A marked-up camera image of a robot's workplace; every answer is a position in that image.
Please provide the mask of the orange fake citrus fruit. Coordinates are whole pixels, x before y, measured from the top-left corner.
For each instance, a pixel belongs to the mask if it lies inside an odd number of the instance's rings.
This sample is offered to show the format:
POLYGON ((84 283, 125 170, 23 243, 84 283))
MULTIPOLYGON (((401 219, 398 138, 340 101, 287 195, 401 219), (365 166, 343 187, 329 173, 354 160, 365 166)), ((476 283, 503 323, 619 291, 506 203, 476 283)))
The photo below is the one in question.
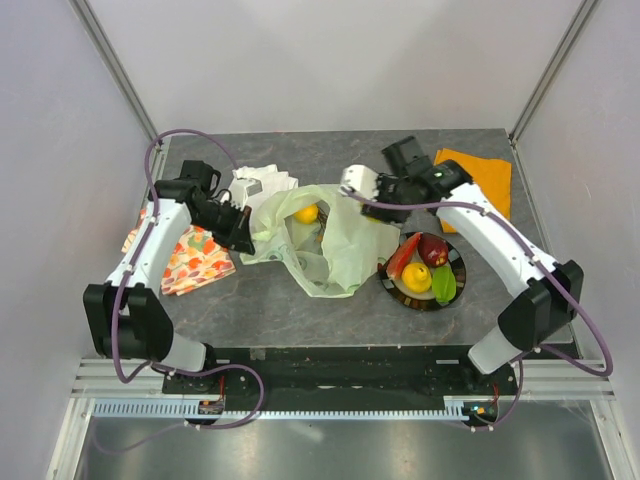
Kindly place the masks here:
POLYGON ((319 208, 316 204, 304 207, 293 214, 294 219, 304 225, 310 225, 317 221, 319 208))

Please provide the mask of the light green plastic bag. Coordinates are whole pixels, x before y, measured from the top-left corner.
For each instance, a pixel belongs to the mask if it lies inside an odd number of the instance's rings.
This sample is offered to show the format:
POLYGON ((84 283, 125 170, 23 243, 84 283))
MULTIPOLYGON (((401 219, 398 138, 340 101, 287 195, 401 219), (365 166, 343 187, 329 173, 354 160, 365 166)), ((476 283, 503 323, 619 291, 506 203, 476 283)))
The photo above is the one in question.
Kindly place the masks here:
POLYGON ((251 214, 255 253, 245 265, 281 262, 305 293, 314 298, 347 298, 377 272, 399 246, 400 229, 367 221, 361 205, 336 185, 309 185, 281 191, 251 214), (331 209, 321 243, 318 222, 304 225, 293 214, 323 202, 331 209))

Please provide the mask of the orange red fake fruit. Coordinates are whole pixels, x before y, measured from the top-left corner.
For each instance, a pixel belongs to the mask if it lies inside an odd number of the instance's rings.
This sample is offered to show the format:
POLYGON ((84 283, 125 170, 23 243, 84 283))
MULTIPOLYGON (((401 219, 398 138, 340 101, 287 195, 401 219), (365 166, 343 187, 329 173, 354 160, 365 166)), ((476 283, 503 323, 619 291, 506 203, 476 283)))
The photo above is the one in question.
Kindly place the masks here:
POLYGON ((410 263, 422 238, 421 232, 411 234, 395 251, 387 262, 386 275, 391 280, 401 277, 403 270, 410 263))

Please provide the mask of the dark red fake apple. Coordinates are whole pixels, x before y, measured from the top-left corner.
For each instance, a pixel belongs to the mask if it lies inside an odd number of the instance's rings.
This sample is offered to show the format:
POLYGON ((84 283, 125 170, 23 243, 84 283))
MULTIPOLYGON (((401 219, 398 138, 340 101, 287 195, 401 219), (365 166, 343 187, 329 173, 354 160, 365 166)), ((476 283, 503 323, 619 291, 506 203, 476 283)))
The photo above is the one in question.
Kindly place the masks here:
POLYGON ((444 266, 448 262, 449 249, 446 242, 430 233, 421 235, 417 253, 423 263, 432 268, 444 266))

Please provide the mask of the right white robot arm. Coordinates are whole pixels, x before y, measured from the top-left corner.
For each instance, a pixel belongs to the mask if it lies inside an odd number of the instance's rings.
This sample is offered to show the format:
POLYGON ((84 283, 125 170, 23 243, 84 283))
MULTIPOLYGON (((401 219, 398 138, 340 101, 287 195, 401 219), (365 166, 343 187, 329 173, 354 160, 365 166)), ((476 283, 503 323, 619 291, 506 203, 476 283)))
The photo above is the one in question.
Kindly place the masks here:
POLYGON ((427 209, 451 225, 484 258, 512 297, 496 326, 467 353, 458 381, 483 392, 494 372, 540 347, 577 315, 584 273, 574 261, 559 263, 520 233, 499 212, 472 175, 456 160, 433 163, 408 136, 382 151, 390 169, 347 167, 341 186, 363 199, 362 214, 403 224, 411 211, 427 209))

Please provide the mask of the brown fake longan bunch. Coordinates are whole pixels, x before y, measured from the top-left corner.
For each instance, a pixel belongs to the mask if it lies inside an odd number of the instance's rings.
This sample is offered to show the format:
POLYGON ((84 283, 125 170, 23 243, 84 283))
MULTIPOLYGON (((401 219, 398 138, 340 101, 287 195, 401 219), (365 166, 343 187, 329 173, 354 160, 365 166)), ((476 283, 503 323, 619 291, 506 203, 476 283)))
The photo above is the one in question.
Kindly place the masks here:
POLYGON ((326 232, 328 216, 331 209, 328 205, 326 205, 323 202, 317 203, 317 207, 318 207, 318 213, 317 213, 316 221, 319 224, 319 229, 316 234, 316 241, 318 243, 321 243, 324 238, 324 234, 326 232))

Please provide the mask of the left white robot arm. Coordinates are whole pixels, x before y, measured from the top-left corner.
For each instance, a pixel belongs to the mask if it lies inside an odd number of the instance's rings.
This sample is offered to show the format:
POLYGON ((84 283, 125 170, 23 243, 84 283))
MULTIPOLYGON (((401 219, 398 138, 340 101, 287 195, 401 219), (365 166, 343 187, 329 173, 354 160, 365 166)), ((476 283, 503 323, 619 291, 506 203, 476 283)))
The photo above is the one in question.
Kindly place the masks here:
POLYGON ((215 199, 212 182, 220 172, 203 161, 186 160, 180 175, 159 180, 149 194, 148 214, 117 268, 101 284, 90 284, 83 305, 98 355, 134 359, 185 371, 185 382, 208 393, 219 382, 207 344, 175 332, 159 301, 164 271, 184 231, 200 227, 223 248, 253 254, 251 208, 215 199))

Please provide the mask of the yellow fake fruit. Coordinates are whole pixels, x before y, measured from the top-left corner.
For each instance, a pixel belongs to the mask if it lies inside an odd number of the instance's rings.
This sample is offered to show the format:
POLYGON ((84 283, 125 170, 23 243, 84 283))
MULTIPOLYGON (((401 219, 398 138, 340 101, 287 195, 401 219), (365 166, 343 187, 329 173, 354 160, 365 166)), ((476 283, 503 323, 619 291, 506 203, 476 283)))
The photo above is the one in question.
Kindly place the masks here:
POLYGON ((409 291, 416 294, 426 293, 432 285, 430 269, 420 262, 407 264, 402 271, 401 280, 409 291))

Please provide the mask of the green fake fruit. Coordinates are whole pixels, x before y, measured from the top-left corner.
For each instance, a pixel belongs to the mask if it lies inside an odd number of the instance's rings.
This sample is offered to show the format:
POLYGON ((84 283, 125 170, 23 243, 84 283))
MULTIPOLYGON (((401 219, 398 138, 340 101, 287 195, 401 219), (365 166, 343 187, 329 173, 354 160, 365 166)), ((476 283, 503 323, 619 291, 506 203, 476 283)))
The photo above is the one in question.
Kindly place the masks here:
POLYGON ((432 276, 432 292, 435 300, 441 304, 448 304, 456 295, 457 283, 449 264, 438 267, 432 276))

